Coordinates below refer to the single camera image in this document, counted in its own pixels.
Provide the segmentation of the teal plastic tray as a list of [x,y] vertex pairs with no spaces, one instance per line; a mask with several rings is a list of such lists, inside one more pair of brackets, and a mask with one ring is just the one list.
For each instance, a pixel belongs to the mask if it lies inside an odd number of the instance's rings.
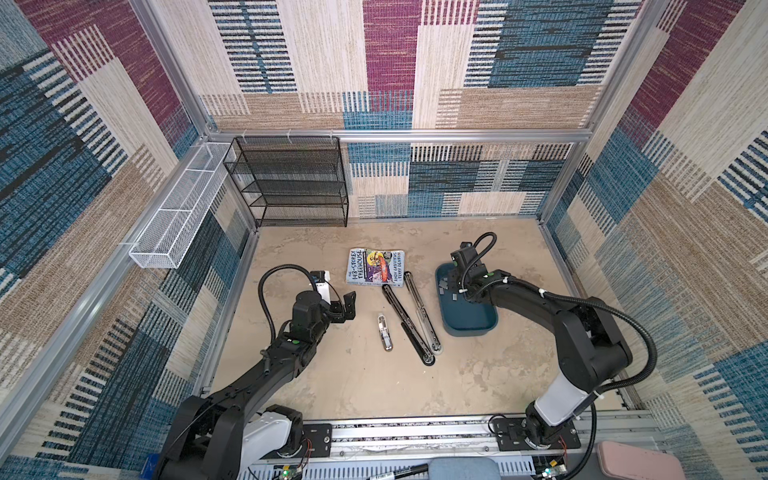
[[498,325],[498,313],[494,306],[470,303],[460,294],[457,301],[439,294],[438,283],[441,280],[449,282],[454,271],[452,263],[443,263],[435,271],[438,304],[446,332],[454,337],[477,337],[489,333]]

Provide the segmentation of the small white mini stapler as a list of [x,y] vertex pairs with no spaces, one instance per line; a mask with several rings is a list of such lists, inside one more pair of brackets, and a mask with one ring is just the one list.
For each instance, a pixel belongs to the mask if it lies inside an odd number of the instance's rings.
[[383,313],[379,313],[377,317],[377,324],[380,333],[380,338],[385,351],[390,352],[393,350],[393,341],[390,335],[388,323]]

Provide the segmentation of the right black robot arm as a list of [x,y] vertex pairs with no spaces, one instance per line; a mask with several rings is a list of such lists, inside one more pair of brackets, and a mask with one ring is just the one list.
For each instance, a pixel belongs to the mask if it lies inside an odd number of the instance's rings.
[[[478,250],[479,241],[486,238],[490,243]],[[451,253],[455,270],[448,289],[469,303],[517,313],[554,336],[559,374],[526,408],[522,426],[529,447],[545,449],[601,394],[648,378],[657,365],[658,348],[639,321],[597,297],[555,294],[504,270],[487,269],[482,259],[495,245],[497,235],[485,232],[478,240],[463,242]],[[618,320],[637,333],[647,351],[642,369],[624,380],[614,377],[632,364],[633,353]]]

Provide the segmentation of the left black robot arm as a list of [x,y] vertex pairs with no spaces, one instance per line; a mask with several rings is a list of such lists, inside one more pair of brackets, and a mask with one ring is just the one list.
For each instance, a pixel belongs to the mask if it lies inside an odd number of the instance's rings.
[[254,460],[284,450],[300,451],[303,416],[272,405],[255,416],[282,386],[297,378],[317,353],[333,323],[356,316],[353,291],[331,299],[320,292],[323,276],[296,266],[309,289],[297,294],[292,316],[270,329],[261,360],[223,389],[184,400],[172,421],[153,471],[155,479],[236,479]]

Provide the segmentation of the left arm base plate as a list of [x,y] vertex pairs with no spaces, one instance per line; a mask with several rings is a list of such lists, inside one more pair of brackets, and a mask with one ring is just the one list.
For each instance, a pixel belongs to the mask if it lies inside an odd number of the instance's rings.
[[333,440],[330,423],[305,423],[301,435],[299,459],[329,458]]

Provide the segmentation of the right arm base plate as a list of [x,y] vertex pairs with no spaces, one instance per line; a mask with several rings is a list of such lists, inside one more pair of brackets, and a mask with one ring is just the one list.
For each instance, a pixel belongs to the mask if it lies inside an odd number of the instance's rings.
[[531,422],[527,417],[492,416],[488,427],[502,452],[578,450],[582,442],[572,421],[559,426]]

